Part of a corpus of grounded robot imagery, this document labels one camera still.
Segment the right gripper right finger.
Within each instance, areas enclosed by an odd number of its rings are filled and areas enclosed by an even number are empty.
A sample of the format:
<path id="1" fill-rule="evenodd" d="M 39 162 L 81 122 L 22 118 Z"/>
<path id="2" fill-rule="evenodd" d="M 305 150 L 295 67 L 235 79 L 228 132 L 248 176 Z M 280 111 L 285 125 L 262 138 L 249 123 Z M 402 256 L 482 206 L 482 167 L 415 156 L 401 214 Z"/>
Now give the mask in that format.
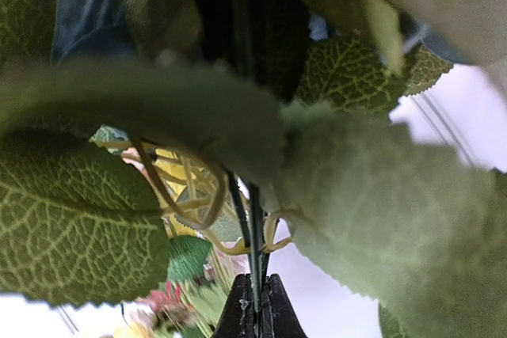
<path id="1" fill-rule="evenodd" d="M 261 331 L 264 338 L 307 338 L 278 274 L 271 274 L 263 286 Z"/>

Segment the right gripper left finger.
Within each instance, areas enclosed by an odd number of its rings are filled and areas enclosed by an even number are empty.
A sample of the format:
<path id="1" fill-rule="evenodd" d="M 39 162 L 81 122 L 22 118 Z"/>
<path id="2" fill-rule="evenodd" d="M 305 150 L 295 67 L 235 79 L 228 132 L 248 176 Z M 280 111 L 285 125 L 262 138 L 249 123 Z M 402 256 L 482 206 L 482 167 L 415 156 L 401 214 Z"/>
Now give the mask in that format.
<path id="1" fill-rule="evenodd" d="M 254 337 L 254 298 L 250 274 L 237 275 L 212 338 Z"/>

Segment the pink rose flower stem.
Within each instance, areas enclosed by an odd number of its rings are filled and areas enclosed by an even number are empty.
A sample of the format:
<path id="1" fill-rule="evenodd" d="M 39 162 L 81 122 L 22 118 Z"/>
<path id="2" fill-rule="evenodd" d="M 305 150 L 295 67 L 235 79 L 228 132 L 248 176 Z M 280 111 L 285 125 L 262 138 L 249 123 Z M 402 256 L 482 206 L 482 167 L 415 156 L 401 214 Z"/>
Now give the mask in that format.
<path id="1" fill-rule="evenodd" d="M 148 296 L 137 298 L 136 303 L 148 306 L 157 321 L 172 321 L 189 324 L 194 309 L 183 301 L 183 288 L 179 283 L 165 281 Z"/>

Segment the blue hydrangea flower stem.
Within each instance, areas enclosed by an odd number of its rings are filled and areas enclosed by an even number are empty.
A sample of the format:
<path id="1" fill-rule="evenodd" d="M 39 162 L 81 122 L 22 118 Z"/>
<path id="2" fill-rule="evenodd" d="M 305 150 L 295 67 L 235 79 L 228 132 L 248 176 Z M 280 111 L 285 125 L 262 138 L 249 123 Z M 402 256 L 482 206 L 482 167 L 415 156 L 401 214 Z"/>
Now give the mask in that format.
<path id="1" fill-rule="evenodd" d="M 213 196 L 167 210 L 207 232 L 227 174 L 251 245 L 296 248 L 413 337 L 506 334 L 506 198 L 452 147 L 379 116 L 415 63 L 402 14 L 505 86 L 506 0 L 1 0 L 1 289 L 118 303 L 167 275 L 156 174 L 102 125 L 187 154 Z"/>

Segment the yellow poppy flower stem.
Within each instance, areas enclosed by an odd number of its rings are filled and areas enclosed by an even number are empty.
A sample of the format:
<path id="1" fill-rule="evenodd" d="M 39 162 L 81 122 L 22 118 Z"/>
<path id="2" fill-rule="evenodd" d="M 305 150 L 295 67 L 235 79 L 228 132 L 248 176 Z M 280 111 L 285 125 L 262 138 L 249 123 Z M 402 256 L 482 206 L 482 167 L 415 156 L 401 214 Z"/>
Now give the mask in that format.
<path id="1" fill-rule="evenodd" d="M 154 166 L 166 186 L 166 191 L 175 203 L 187 203 L 195 199 L 209 198 L 202 188 L 199 188 L 195 176 L 200 167 L 196 167 L 188 158 L 181 158 L 171 150 L 156 149 L 154 151 Z M 163 220 L 170 237 L 189 235 L 199 237 L 200 233 L 184 224 L 184 220 L 174 212 L 166 200 L 155 189 L 160 206 L 164 211 Z"/>

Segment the cream yellow rose stem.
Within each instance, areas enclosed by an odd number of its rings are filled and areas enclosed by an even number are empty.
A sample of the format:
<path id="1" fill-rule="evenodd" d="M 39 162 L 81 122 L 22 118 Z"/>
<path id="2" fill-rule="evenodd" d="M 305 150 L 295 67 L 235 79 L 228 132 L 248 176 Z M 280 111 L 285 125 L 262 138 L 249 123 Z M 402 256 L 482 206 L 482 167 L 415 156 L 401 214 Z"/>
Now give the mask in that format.
<path id="1" fill-rule="evenodd" d="M 112 335 L 113 338 L 153 338 L 154 333 L 150 327 L 140 322 L 132 322 L 129 325 L 117 327 Z"/>

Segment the right aluminium frame post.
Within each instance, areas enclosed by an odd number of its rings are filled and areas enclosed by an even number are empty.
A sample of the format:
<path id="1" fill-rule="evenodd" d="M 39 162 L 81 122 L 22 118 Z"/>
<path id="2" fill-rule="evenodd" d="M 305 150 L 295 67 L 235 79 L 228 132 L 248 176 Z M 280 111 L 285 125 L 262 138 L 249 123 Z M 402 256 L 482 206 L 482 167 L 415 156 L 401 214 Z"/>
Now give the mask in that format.
<path id="1" fill-rule="evenodd" d="M 470 144 L 435 97 L 422 92 L 408 96 L 408 100 L 423 115 L 425 121 L 443 144 L 453 145 L 467 164 L 473 165 L 475 163 L 476 156 L 473 154 Z"/>

